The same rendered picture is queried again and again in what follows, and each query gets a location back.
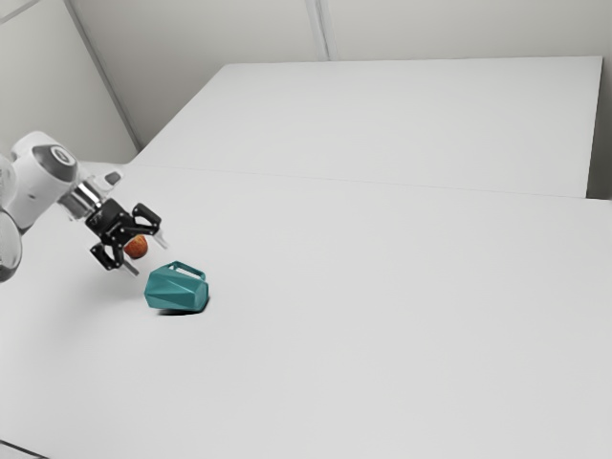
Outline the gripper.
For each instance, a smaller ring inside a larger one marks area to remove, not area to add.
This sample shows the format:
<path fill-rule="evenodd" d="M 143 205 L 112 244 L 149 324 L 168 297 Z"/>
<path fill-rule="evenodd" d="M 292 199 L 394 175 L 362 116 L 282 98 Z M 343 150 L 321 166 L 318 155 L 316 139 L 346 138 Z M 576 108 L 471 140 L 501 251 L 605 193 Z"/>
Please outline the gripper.
<path fill-rule="evenodd" d="M 150 235 L 162 249 L 167 250 L 169 244 L 164 237 L 162 218 L 157 213 L 137 203 L 131 214 L 117 201 L 109 199 L 85 220 L 85 225 L 101 242 L 95 244 L 90 253 L 106 271 L 120 270 L 139 276 L 139 270 L 125 259 L 121 246 L 132 238 L 126 229 L 136 224 L 142 234 Z"/>

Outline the red apple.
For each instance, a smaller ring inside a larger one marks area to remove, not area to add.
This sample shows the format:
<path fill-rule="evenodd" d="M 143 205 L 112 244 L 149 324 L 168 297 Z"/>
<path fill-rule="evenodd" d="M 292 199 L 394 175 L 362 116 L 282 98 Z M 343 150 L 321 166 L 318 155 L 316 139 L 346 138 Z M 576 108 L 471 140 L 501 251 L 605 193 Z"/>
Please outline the red apple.
<path fill-rule="evenodd" d="M 144 235 L 136 235 L 129 243 L 123 247 L 123 251 L 131 259 L 140 259 L 148 253 L 148 243 Z"/>

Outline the teal faceted mug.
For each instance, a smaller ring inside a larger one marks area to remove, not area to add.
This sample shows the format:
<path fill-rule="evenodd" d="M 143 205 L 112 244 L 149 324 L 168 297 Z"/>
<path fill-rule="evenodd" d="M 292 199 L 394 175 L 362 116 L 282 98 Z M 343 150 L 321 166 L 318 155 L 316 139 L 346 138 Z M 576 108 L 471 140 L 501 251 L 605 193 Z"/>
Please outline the teal faceted mug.
<path fill-rule="evenodd" d="M 153 309 L 201 313 L 208 303 L 209 286 L 203 271 L 176 260 L 149 274 L 143 295 Z"/>

